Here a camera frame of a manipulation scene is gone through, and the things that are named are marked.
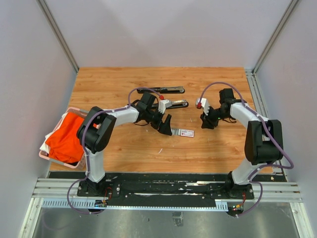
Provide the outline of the staple box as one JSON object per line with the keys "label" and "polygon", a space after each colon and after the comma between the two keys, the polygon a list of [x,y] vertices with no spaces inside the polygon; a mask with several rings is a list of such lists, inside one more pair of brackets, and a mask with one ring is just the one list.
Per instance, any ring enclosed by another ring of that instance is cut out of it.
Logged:
{"label": "staple box", "polygon": [[193,130],[180,129],[180,136],[193,138],[194,137],[194,131]]}

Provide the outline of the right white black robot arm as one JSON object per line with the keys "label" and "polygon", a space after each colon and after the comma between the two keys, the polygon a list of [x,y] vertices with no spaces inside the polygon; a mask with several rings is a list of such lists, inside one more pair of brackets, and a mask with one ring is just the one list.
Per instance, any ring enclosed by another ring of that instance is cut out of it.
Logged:
{"label": "right white black robot arm", "polygon": [[250,110],[246,101],[236,99],[233,89],[225,88],[219,92],[220,107],[215,109],[206,98],[198,98],[196,107],[202,108],[201,128],[215,129],[220,120],[235,119],[246,128],[244,153],[241,164],[229,172],[221,189],[229,198],[236,198],[248,191],[250,180],[265,166],[272,165],[282,159],[279,148],[267,134],[269,132],[276,143],[283,148],[281,122],[262,118]]}

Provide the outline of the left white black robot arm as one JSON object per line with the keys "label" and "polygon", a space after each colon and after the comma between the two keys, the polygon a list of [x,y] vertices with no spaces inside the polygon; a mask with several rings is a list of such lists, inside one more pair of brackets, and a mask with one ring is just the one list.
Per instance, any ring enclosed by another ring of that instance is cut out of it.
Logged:
{"label": "left white black robot arm", "polygon": [[171,115],[162,120],[165,110],[172,102],[159,96],[158,107],[152,110],[156,96],[146,92],[137,104],[111,110],[92,107],[77,130],[77,138],[82,146],[86,159],[86,177],[81,183],[86,184],[95,196],[106,191],[103,150],[107,147],[115,127],[126,123],[137,123],[141,120],[149,123],[159,133],[171,136]]}

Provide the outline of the black stapler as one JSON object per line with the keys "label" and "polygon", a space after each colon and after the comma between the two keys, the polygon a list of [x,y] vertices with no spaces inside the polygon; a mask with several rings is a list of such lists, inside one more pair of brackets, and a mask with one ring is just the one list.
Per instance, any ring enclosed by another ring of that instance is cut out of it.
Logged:
{"label": "black stapler", "polygon": [[185,89],[183,86],[176,87],[151,87],[151,88],[140,88],[137,89],[139,94],[144,92],[158,92],[160,94],[183,94],[185,93]]}
{"label": "black stapler", "polygon": [[189,103],[186,100],[178,100],[178,101],[171,101],[172,106],[167,109],[177,109],[177,108],[186,108],[189,106]]}

